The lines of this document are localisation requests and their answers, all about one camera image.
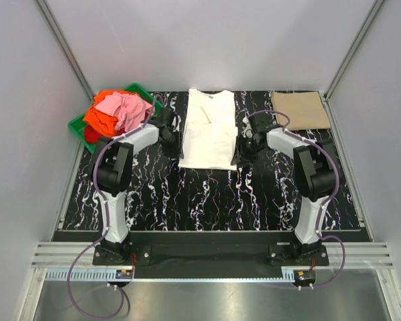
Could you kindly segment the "white printed t shirt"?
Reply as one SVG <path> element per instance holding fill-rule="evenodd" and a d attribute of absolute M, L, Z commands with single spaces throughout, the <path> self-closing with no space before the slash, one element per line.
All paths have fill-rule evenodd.
<path fill-rule="evenodd" d="M 207 94 L 191 88 L 178 166 L 235 171 L 237 167 L 231 164 L 238 135 L 235 112 L 233 92 Z"/>

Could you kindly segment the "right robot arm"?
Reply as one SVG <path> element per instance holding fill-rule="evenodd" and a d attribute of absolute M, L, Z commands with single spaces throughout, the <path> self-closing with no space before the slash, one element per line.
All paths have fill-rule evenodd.
<path fill-rule="evenodd" d="M 265 149 L 281 152 L 293 160 L 295 186 L 301 194 L 299 219 L 291 241 L 271 251 L 271 263 L 307 265 L 322 252 L 321 227 L 340 186 L 332 143 L 300 136 L 288 130 L 287 124 L 274 124 L 265 112 L 255 112 L 243 122 L 244 131 L 236 138 L 231 163 L 251 165 Z"/>

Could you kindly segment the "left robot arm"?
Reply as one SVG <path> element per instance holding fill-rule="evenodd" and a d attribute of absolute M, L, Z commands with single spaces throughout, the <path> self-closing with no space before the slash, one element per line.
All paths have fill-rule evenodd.
<path fill-rule="evenodd" d="M 164 156 L 182 157 L 177 113 L 161 108 L 134 130 L 116 138 L 101 137 L 91 162 L 91 180 L 102 209 L 102 236 L 95 242 L 96 257 L 122 265 L 135 255 L 130 249 L 125 198 L 132 180 L 134 155 L 159 144 Z"/>

